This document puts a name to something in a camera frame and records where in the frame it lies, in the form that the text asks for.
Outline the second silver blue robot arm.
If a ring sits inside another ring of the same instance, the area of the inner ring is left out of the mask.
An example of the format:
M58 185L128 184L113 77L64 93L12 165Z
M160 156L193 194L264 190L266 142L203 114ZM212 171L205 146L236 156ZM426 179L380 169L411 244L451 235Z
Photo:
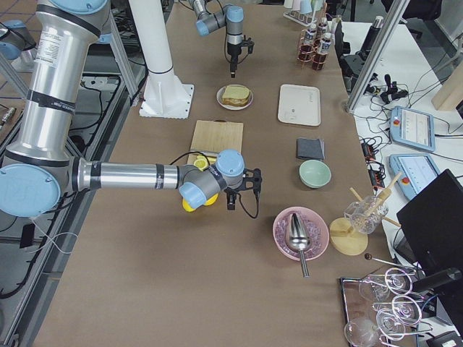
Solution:
M230 35L241 35L243 30L244 11L242 7L226 4L223 9L210 13L206 9L206 1L188 1L197 16L195 23L200 36L225 27L226 33Z

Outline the second robot arm gripper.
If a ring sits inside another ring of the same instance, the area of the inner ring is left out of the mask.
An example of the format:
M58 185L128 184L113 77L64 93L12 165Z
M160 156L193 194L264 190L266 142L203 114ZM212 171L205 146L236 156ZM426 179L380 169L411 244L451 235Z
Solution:
M232 35L226 34L226 58L232 65L238 65L239 55L243 48L247 48L247 53L252 54L254 49L252 38L246 38L243 34Z

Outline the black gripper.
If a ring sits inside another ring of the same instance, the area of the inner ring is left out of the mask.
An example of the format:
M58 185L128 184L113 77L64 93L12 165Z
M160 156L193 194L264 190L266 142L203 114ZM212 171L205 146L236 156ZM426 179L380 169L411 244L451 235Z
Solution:
M231 78L236 77L237 64L230 63ZM259 197L261 193L262 173L259 168L253 170L246 168L243 173L242 182L237 188L226 188L227 210L235 210L236 196L239 192L252 190L255 197Z

